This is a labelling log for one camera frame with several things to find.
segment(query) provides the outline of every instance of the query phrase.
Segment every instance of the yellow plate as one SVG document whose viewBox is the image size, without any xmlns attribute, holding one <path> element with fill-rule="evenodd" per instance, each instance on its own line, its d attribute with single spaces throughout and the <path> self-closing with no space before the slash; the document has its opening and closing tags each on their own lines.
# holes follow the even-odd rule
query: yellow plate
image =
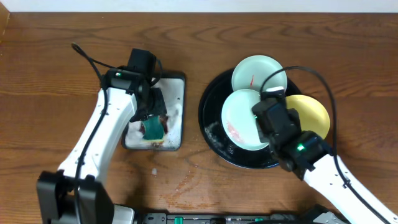
<svg viewBox="0 0 398 224">
<path fill-rule="evenodd" d="M 300 116 L 301 129 L 313 131 L 326 138 L 330 128 L 329 114 L 316 99 L 304 95 L 286 96 L 287 109 L 296 109 Z"/>
</svg>

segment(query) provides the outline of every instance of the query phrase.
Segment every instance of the green scrubber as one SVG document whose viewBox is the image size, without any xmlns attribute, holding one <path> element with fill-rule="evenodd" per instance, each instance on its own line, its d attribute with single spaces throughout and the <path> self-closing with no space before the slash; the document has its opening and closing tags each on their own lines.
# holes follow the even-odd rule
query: green scrubber
<svg viewBox="0 0 398 224">
<path fill-rule="evenodd" d="M 142 124 L 145 128 L 145 134 L 144 137 L 142 137 L 143 140 L 151 142 L 163 141 L 165 133 L 159 116 L 149 118 L 148 120 L 143 121 Z"/>
</svg>

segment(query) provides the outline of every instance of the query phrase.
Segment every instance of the white wall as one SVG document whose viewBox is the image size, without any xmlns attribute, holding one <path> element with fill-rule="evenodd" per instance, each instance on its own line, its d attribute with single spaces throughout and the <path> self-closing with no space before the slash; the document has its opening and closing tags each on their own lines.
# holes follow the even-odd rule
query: white wall
<svg viewBox="0 0 398 224">
<path fill-rule="evenodd" d="M 11 12 L 398 12 L 398 0 L 0 0 Z"/>
</svg>

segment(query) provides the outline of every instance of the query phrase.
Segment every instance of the green sponge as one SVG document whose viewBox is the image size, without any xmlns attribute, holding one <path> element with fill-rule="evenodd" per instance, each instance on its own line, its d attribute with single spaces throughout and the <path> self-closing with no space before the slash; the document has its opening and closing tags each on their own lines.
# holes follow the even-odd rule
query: green sponge
<svg viewBox="0 0 398 224">
<path fill-rule="evenodd" d="M 152 142 L 163 141 L 165 133 L 164 127 L 160 122 L 160 116 L 151 117 L 143 121 L 142 124 L 145 128 L 145 134 L 142 137 L 144 140 Z"/>
</svg>

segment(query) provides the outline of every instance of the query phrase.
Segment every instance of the white plate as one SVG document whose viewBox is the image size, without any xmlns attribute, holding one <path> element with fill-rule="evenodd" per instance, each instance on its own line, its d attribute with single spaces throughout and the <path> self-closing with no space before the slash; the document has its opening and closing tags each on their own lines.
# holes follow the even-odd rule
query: white plate
<svg viewBox="0 0 398 224">
<path fill-rule="evenodd" d="M 232 89 L 234 91 L 251 89 L 260 92 L 263 81 L 281 68 L 282 66 L 279 62 L 264 55 L 245 58 L 234 69 L 231 80 Z M 282 86 L 286 90 L 287 77 L 285 72 L 280 72 L 268 80 L 263 91 L 278 86 Z"/>
<path fill-rule="evenodd" d="M 228 96 L 221 110 L 221 121 L 230 140 L 242 149 L 255 151 L 268 143 L 260 142 L 251 108 L 260 102 L 255 90 L 237 90 Z"/>
</svg>

